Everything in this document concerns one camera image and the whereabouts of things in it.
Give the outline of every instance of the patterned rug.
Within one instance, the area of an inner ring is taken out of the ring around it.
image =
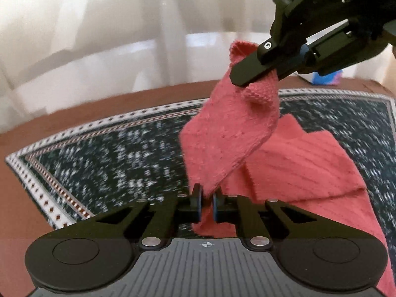
[[[326,129],[354,160],[387,238],[396,270],[395,102],[378,94],[330,89],[280,90],[281,114],[307,132]],[[178,134],[205,99],[138,110],[89,122],[6,158],[26,192],[55,228],[138,198],[187,192]],[[189,225],[180,236],[192,235]]]

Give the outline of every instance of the red cloth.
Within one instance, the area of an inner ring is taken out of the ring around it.
[[[235,42],[231,66],[255,48]],[[277,198],[366,231],[386,247],[366,185],[332,134],[306,133],[291,115],[276,126],[276,73],[246,89],[233,86],[228,75],[229,71],[201,113],[180,133],[190,185],[201,183],[205,196],[220,185],[223,193],[247,196],[255,203]],[[217,238],[236,235],[233,225],[215,224],[209,208],[194,230]],[[389,261],[377,288],[388,297],[396,296]]]

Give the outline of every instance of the crosshair symbol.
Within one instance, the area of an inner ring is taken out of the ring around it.
[[[203,245],[205,248],[210,248],[210,247],[212,246],[212,244],[211,244],[209,241],[205,241],[202,245]]]

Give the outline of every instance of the white backdrop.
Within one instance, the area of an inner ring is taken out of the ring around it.
[[[272,0],[0,0],[0,132],[112,95],[220,78],[261,43]],[[381,81],[390,59],[346,71]]]

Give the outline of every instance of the round black joint cover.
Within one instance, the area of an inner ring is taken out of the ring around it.
[[[351,292],[376,286],[387,265],[387,251],[375,238],[296,238],[281,243],[278,260],[309,286]]]
[[[38,287],[70,293],[116,281],[132,259],[125,238],[39,238],[26,251],[25,265]]]

